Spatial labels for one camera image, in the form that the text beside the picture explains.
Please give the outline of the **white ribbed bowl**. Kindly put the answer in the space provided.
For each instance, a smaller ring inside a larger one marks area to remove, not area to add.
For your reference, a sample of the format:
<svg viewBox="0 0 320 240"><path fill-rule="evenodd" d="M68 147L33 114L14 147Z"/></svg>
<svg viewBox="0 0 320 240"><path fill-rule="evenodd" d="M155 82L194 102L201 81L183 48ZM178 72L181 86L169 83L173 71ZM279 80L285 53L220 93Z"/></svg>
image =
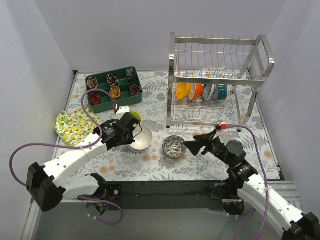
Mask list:
<svg viewBox="0 0 320 240"><path fill-rule="evenodd" d="M143 149L151 145L153 134L147 125L141 123L140 126L133 131L133 136L135 142L130 144L132 147Z"/></svg>

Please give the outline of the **dark floral pink bowl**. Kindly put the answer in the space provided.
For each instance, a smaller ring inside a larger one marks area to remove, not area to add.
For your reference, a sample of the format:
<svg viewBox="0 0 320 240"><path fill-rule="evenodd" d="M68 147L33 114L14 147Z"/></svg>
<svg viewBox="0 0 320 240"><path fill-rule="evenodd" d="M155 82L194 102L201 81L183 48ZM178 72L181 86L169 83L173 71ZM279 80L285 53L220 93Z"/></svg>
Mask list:
<svg viewBox="0 0 320 240"><path fill-rule="evenodd" d="M182 137L171 135L163 141L162 150L168 157L177 159L182 157L187 151L187 147L184 143L185 140Z"/></svg>

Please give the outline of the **blue floral white bowl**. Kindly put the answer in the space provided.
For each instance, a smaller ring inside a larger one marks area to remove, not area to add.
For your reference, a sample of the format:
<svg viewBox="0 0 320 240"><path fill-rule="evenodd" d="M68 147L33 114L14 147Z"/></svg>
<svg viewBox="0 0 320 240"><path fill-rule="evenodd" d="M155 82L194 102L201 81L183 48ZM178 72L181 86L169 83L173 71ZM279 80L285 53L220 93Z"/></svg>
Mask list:
<svg viewBox="0 0 320 240"><path fill-rule="evenodd" d="M204 84L203 93L201 95L202 101L217 101L218 90L216 84Z"/></svg>

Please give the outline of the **yellow orange bowl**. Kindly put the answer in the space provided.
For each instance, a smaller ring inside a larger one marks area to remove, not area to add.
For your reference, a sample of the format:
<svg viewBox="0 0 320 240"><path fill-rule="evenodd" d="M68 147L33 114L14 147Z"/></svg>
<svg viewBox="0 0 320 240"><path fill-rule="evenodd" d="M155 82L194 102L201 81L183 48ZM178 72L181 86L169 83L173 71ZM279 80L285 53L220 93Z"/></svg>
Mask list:
<svg viewBox="0 0 320 240"><path fill-rule="evenodd" d="M192 91L192 86L190 83L179 82L176 86L176 97L178 100L183 100L186 98Z"/></svg>

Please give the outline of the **light blue white bowl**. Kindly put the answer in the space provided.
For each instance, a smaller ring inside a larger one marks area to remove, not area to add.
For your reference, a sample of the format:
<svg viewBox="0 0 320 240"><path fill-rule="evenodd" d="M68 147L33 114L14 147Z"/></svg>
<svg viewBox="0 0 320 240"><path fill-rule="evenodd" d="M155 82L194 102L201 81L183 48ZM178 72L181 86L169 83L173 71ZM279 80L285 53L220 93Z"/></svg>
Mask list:
<svg viewBox="0 0 320 240"><path fill-rule="evenodd" d="M142 149L137 149L137 148L134 148L132 147L131 145L128 146L128 149L131 150L132 152L134 153L143 153L145 152L150 146L147 146L147 147L144 147Z"/></svg>

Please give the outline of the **teal bowl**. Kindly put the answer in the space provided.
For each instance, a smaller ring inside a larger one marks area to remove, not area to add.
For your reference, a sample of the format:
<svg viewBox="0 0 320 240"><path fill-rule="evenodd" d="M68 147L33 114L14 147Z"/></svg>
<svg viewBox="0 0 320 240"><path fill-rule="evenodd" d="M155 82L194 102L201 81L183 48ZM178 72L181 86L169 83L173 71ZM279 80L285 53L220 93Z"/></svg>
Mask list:
<svg viewBox="0 0 320 240"><path fill-rule="evenodd" d="M225 101L228 97L228 85L219 84L217 90L218 90L217 101Z"/></svg>

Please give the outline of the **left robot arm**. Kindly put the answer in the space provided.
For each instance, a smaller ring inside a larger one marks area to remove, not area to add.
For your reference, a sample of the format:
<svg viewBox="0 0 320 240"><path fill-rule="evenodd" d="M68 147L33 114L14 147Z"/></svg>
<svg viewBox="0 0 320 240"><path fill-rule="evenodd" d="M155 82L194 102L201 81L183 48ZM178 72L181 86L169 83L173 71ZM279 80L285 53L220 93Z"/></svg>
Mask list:
<svg viewBox="0 0 320 240"><path fill-rule="evenodd" d="M77 146L54 160L29 166L26 189L43 212L55 208L63 199L78 196L101 200L106 197L108 184L98 173L69 180L79 168L94 158L118 146L134 143L134 130L141 121L130 112L121 119L108 120L94 129Z"/></svg>

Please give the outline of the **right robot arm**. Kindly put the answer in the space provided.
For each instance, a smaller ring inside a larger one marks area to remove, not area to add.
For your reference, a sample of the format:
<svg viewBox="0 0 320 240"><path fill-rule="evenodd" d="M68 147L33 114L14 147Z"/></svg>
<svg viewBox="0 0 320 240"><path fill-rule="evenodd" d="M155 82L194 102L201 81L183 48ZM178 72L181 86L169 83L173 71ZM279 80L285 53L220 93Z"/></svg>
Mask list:
<svg viewBox="0 0 320 240"><path fill-rule="evenodd" d="M258 174L246 161L246 152L241 142L230 140L223 144L217 133L226 128L226 124L218 126L210 133L194 136L193 141L186 141L184 145L194 156L211 153L228 165L227 195L248 202L262 215L262 222L269 223L283 240L318 240L318 217L291 205L271 188L267 177Z"/></svg>

